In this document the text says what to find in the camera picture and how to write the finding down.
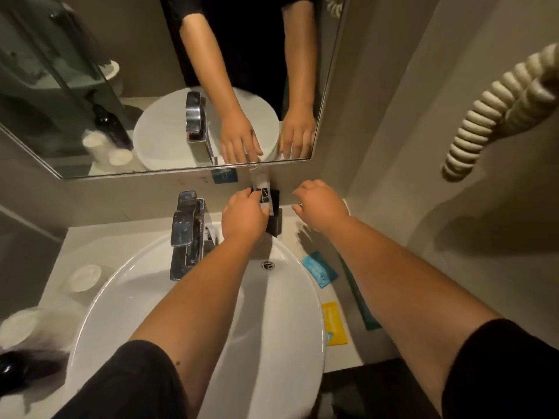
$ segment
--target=coiled cord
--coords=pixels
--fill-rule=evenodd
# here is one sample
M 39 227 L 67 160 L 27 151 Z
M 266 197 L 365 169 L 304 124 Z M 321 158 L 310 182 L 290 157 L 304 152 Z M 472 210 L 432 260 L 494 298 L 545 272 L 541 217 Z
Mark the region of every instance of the coiled cord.
M 326 0 L 326 10 L 336 19 L 339 19 L 342 15 L 343 7 L 343 1 L 340 3 L 338 0 Z
M 484 147 L 500 137 L 527 131 L 559 104 L 559 47 L 551 44 L 505 73 L 466 113 L 442 167 L 458 182 L 472 171 Z

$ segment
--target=faucet handle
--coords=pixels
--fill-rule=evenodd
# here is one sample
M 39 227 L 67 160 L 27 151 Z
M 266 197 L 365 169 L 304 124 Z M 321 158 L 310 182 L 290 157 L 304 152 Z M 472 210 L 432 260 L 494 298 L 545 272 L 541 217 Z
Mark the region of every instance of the faucet handle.
M 196 191 L 183 191 L 178 195 L 171 228 L 171 246 L 186 247 L 192 244 L 196 204 Z
M 199 91 L 189 91 L 186 95 L 186 138 L 189 142 L 206 140 L 206 112 L 204 97 Z

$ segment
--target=sink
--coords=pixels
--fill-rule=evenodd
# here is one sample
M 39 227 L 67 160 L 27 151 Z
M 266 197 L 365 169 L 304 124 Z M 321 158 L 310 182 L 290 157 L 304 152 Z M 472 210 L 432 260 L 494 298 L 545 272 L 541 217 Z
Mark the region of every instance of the sink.
M 219 225 L 216 229 L 222 241 Z M 65 401 L 176 284 L 169 280 L 170 238 L 142 249 L 95 298 L 70 356 Z M 282 242 L 265 234 L 250 256 L 199 419 L 307 416 L 318 394 L 324 355 L 324 320 L 312 278 Z
M 217 162 L 225 164 L 221 156 L 221 123 L 215 108 L 201 86 L 185 88 L 167 94 L 150 105 L 134 128 L 134 148 L 138 158 L 150 170 L 196 168 L 209 165 L 205 147 L 186 141 L 185 105 L 189 91 L 199 91 L 206 97 L 208 133 Z M 264 99 L 234 88 L 244 114 L 250 120 L 264 155 L 262 161 L 276 160 L 280 122 L 276 112 Z

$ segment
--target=black shirt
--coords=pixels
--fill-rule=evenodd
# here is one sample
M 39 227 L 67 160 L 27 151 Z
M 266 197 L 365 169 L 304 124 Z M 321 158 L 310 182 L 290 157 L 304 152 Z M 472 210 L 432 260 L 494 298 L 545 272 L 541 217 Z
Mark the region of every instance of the black shirt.
M 231 84 L 262 97 L 279 118 L 287 78 L 282 8 L 296 1 L 301 0 L 164 0 L 173 19 L 171 32 L 178 33 L 189 14 L 204 15 Z M 179 61 L 186 84 L 199 85 L 188 57 Z
M 443 392 L 445 419 L 559 417 L 559 351 L 505 319 L 464 343 Z M 173 363 L 146 341 L 127 342 L 55 415 L 185 419 Z

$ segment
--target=chrome faucet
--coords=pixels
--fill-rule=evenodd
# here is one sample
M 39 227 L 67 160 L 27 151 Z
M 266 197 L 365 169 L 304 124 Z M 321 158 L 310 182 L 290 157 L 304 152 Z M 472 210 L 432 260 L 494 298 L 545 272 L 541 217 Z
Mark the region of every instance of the chrome faucet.
M 204 199 L 196 198 L 196 191 L 180 193 L 171 228 L 171 280 L 182 279 L 215 247 L 212 229 Z
M 217 157 L 213 154 L 210 136 L 208 134 L 208 124 L 206 118 L 206 99 L 198 91 L 189 91 L 186 95 L 186 140 L 192 144 L 194 157 L 194 147 L 204 143 L 206 151 L 210 157 L 210 163 L 217 165 Z

